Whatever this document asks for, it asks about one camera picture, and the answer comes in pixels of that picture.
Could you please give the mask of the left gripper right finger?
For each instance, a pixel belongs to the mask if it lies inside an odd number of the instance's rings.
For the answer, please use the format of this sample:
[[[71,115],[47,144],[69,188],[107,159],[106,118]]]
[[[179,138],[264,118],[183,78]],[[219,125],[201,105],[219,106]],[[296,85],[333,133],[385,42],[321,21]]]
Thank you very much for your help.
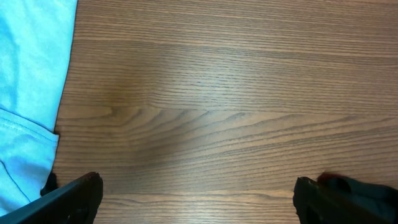
[[[297,179],[293,205],[300,223],[396,224],[369,212],[308,177]]]

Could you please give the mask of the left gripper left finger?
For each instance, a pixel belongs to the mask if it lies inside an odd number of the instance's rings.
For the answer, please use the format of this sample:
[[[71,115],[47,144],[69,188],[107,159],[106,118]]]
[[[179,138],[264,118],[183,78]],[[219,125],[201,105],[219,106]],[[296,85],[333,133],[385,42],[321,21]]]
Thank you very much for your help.
[[[1,217],[5,224],[93,224],[103,198],[103,180],[89,172]]]

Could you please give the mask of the black t-shirt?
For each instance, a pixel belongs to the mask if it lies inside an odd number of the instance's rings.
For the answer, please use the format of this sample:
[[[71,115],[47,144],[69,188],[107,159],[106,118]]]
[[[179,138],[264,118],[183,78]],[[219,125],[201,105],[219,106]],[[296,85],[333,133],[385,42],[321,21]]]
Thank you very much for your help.
[[[321,174],[317,182],[390,223],[397,223],[397,189],[332,173]]]

